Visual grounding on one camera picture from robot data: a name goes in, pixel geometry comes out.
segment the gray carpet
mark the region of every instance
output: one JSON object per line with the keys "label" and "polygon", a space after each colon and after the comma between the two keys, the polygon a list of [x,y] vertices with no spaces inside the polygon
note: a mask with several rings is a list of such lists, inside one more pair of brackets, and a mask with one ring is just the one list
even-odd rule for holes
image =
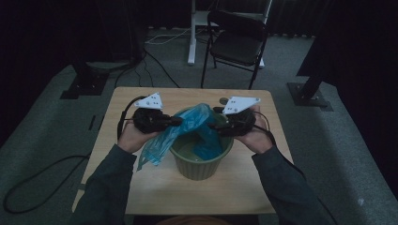
{"label": "gray carpet", "polygon": [[[180,31],[160,30],[150,35],[173,32]],[[312,39],[300,37],[270,37],[264,55],[266,67],[260,70],[253,89],[268,90],[273,95],[296,165],[306,173],[309,184],[339,224],[398,224],[398,202],[377,169],[336,89],[325,83],[320,87],[334,112],[295,106],[290,96],[286,83],[306,81],[306,78],[295,75],[312,42]],[[206,45],[198,42],[193,67],[187,65],[188,46],[187,38],[177,38],[162,45],[147,45],[146,48],[179,86],[198,88]],[[93,65],[103,68],[115,66],[109,63]],[[136,71],[141,74],[141,79],[134,70],[129,70],[117,85],[152,86],[150,73],[155,87],[175,87],[149,56]],[[111,74],[101,96],[76,100],[59,99],[74,79],[72,67],[66,67],[54,76],[0,150],[1,201],[7,190],[26,176],[60,158],[84,155],[92,150],[118,74]],[[205,88],[247,89],[250,77],[243,70],[222,65],[214,69],[210,64]],[[94,115],[96,119],[90,126]],[[78,161],[73,159],[60,163],[22,187],[10,198],[10,205],[14,209],[25,209],[40,202]],[[2,209],[0,224],[66,224],[85,165],[86,162],[39,209],[21,215],[11,215]],[[259,218],[261,224],[278,223],[275,215],[261,215]]]}

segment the person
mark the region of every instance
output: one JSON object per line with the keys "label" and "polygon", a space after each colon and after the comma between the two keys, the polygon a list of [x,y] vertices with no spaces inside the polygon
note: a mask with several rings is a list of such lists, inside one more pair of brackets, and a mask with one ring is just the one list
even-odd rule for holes
{"label": "person", "polygon": [[[255,105],[251,109],[258,112],[255,124],[267,128],[260,107]],[[69,224],[124,224],[133,164],[137,158],[133,153],[158,134],[144,134],[128,120],[117,144],[88,178],[85,193]],[[254,152],[253,163],[280,224],[329,224],[305,178],[284,160],[264,131],[253,128],[235,139]]]}

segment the black chair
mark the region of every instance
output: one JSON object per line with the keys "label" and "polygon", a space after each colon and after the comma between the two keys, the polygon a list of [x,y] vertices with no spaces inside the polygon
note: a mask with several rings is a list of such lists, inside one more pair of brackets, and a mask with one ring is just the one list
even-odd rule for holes
{"label": "black chair", "polygon": [[[218,37],[216,37],[215,29],[220,31]],[[252,89],[266,46],[268,27],[255,18],[223,10],[213,10],[207,15],[207,31],[209,38],[201,88],[205,81],[207,58],[210,53],[213,56],[215,68],[216,62],[219,62],[251,71],[253,75],[249,89]]]}

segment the blue plastic bag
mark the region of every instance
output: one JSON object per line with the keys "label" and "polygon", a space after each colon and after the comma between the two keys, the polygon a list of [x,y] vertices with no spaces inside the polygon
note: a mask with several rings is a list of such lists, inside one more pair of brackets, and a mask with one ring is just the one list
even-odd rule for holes
{"label": "blue plastic bag", "polygon": [[209,160],[222,153],[217,131],[207,125],[215,122],[213,112],[207,104],[198,104],[184,112],[177,113],[176,116],[183,119],[182,124],[179,127],[168,127],[162,134],[146,143],[138,162],[138,171],[148,161],[158,166],[176,138],[188,132],[197,132],[202,139],[193,147],[193,153],[201,159]]}

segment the table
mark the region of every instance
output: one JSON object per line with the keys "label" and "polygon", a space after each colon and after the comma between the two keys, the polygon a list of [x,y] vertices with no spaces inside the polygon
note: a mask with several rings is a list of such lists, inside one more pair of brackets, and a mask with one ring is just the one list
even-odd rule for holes
{"label": "table", "polygon": [[[257,97],[262,113],[282,154],[293,162],[272,96],[262,90],[224,90],[188,88],[117,87],[105,114],[99,136],[88,161],[82,184],[100,165],[116,143],[116,127],[121,112],[136,97],[161,94],[163,112],[173,115],[179,110],[199,103],[221,106],[220,98]],[[203,181],[192,181],[181,175],[171,152],[159,166],[151,163],[134,172],[126,214],[128,215],[249,215],[274,213],[261,186],[251,156],[253,153],[241,142],[234,141],[230,153],[222,159],[216,173]],[[73,205],[82,197],[79,190]]]}
{"label": "table", "polygon": [[[252,16],[257,18],[264,23],[267,23],[269,9],[272,4],[272,0],[269,0],[264,12],[260,13],[239,13],[246,16]],[[196,0],[192,0],[191,3],[191,41],[190,51],[188,53],[188,65],[193,66],[195,64],[195,53],[196,53],[196,25],[207,26],[207,14],[208,11],[196,11]],[[263,68],[264,60],[261,59],[260,68]]]}

